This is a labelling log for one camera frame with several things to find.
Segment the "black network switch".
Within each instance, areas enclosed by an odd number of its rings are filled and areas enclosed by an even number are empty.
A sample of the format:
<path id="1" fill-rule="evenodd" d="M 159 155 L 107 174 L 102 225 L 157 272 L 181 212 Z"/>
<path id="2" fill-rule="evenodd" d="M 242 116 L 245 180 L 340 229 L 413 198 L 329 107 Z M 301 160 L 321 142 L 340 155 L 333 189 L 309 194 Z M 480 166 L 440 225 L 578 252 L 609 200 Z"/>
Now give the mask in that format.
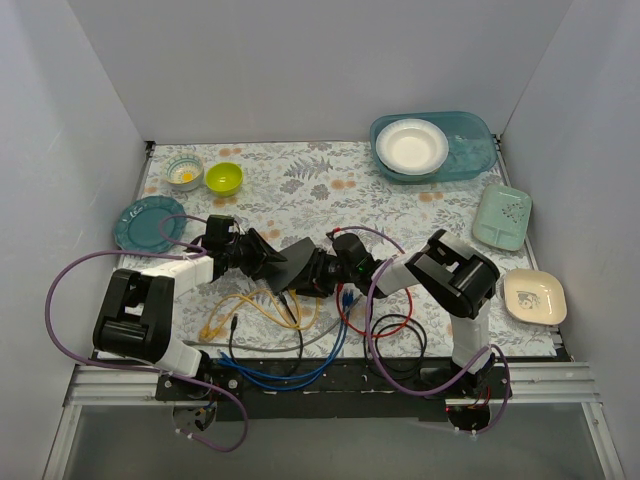
<path id="1" fill-rule="evenodd" d="M 293 280 L 303 271 L 316 249 L 313 241 L 307 237 L 281 250 L 283 261 L 270 261 L 266 264 L 265 281 L 270 290 L 278 295 L 290 288 Z"/>

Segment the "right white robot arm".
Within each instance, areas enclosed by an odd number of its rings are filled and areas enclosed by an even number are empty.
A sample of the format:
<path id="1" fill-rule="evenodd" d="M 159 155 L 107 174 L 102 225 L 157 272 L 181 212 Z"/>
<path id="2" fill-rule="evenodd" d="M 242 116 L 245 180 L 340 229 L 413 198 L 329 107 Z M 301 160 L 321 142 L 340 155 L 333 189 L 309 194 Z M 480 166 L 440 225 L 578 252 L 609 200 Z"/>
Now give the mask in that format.
<path id="1" fill-rule="evenodd" d="M 443 229 L 436 231 L 423 248 L 385 261 L 375 259 L 353 233 L 332 233 L 329 238 L 331 253 L 308 238 L 280 251 L 285 259 L 282 267 L 287 288 L 327 297 L 339 284 L 353 284 L 367 296 L 365 338 L 372 343 L 373 301 L 422 286 L 450 316 L 451 377 L 440 382 L 433 376 L 426 381 L 427 390 L 411 390 L 397 383 L 374 355 L 380 373 L 394 388 L 412 396 L 435 396 L 454 387 L 460 395 L 471 398 L 486 389 L 495 349 L 490 345 L 489 313 L 500 277 L 490 259 Z"/>

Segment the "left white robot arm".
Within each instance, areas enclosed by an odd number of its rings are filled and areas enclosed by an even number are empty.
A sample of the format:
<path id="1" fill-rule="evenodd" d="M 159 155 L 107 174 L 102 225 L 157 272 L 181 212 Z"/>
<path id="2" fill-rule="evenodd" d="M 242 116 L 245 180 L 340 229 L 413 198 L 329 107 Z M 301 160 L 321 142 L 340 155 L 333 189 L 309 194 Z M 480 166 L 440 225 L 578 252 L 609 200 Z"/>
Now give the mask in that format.
<path id="1" fill-rule="evenodd" d="M 118 269 L 108 285 L 93 331 L 93 345 L 102 352 L 133 358 L 179 375 L 178 387 L 193 400 L 205 398 L 213 386 L 201 367 L 203 353 L 172 332 L 174 301 L 200 285 L 239 268 L 261 279 L 286 257 L 260 234 L 214 229 L 192 246 L 203 254 L 185 256 L 143 270 Z"/>

